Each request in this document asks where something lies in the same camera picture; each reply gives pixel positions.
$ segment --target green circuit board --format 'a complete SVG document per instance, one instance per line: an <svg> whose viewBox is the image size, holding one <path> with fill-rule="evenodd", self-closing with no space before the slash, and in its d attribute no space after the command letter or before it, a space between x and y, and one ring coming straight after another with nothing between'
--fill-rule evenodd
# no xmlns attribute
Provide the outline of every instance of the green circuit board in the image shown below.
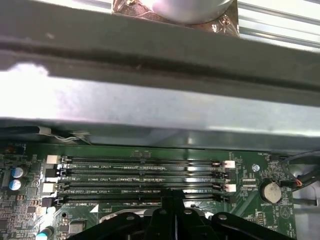
<svg viewBox="0 0 320 240"><path fill-rule="evenodd" d="M51 239L64 240L121 211L143 215L145 209L160 207L164 188L183 190L185 207L199 208L208 218L229 212L296 238L292 190L281 186L289 178L274 156L253 151L3 144L0 239L34 240L40 230L52 226ZM27 174L21 177L21 188L11 190L15 167ZM264 199L261 188L267 183L279 186L277 202Z"/></svg>

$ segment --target capacitor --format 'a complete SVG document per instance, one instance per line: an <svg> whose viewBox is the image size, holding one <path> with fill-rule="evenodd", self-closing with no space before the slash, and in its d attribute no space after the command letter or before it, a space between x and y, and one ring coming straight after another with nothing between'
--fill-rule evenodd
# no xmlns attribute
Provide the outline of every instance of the capacitor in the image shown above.
<svg viewBox="0 0 320 240"><path fill-rule="evenodd" d="M9 189L12 191L18 191L23 189L26 186L26 181L22 178L20 179L13 179L9 182Z"/></svg>
<svg viewBox="0 0 320 240"><path fill-rule="evenodd" d="M53 234L54 228L52 226L47 226L35 236L35 240L48 240Z"/></svg>
<svg viewBox="0 0 320 240"><path fill-rule="evenodd" d="M17 166L11 171L11 176L14 177L15 179L21 178L26 176L28 173L27 169L21 166Z"/></svg>

